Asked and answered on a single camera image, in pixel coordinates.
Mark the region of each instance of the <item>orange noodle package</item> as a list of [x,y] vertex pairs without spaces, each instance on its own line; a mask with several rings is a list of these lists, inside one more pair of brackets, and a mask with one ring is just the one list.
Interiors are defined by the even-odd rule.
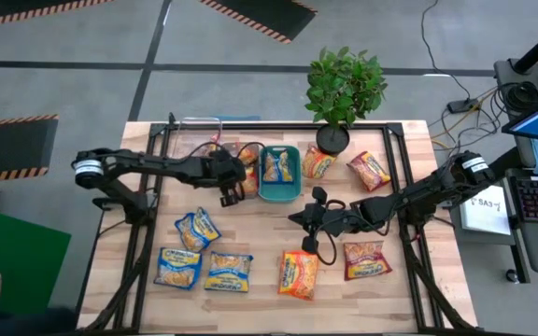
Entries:
[[284,252],[277,294],[312,301],[318,269],[319,259],[316,255],[304,251]]
[[322,178],[334,161],[335,157],[324,154],[311,145],[304,155],[303,175],[308,178]]
[[391,267],[381,254],[381,247],[383,241],[344,243],[346,255],[344,279],[352,280],[391,272]]
[[391,180],[391,177],[381,168],[375,157],[367,151],[357,155],[347,166],[356,172],[368,191],[382,187]]

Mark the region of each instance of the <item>black and orange striped mat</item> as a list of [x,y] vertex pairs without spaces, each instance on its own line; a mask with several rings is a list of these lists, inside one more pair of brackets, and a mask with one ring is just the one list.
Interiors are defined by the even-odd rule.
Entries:
[[49,171],[58,115],[0,119],[0,180]]
[[291,43],[317,11],[297,0],[199,0],[281,43]]
[[111,1],[113,0],[0,0],[0,24]]

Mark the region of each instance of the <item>black plant pot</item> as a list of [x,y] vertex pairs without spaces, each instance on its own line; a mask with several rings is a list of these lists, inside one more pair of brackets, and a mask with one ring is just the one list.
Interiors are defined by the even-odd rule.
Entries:
[[340,126],[337,130],[330,125],[323,125],[317,131],[317,146],[325,154],[336,156],[350,143],[350,134]]

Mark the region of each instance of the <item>potted plant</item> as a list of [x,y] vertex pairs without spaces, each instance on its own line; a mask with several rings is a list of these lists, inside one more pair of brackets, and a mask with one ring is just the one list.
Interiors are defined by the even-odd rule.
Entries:
[[310,64],[306,92],[310,103],[305,107],[315,112],[313,122],[327,121],[317,131],[317,145],[325,154],[344,151],[350,142],[347,128],[356,118],[365,119],[385,99],[383,90],[388,84],[383,70],[376,56],[368,61],[364,58],[366,52],[355,55],[343,47],[334,54],[323,48],[319,60]]

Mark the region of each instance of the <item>white paper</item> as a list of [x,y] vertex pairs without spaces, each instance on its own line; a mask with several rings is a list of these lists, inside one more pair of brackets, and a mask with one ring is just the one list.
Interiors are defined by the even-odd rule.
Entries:
[[491,186],[460,206],[462,227],[466,230],[510,235],[503,188]]

